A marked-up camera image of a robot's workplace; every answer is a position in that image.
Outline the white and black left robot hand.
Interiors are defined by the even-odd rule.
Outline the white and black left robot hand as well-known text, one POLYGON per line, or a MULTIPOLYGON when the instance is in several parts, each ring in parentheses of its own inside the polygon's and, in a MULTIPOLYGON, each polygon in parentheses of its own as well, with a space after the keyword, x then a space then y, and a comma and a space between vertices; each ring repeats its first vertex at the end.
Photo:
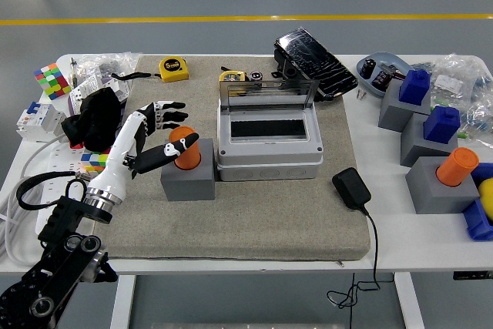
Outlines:
POLYGON ((178 159, 199 139, 195 132, 176 141, 143 150, 146 138, 159 129, 180 128, 188 115, 181 102, 158 101, 129 114, 106 160, 105 169, 89 182, 85 202, 103 208, 126 198, 126 185, 137 174, 147 173, 178 159))

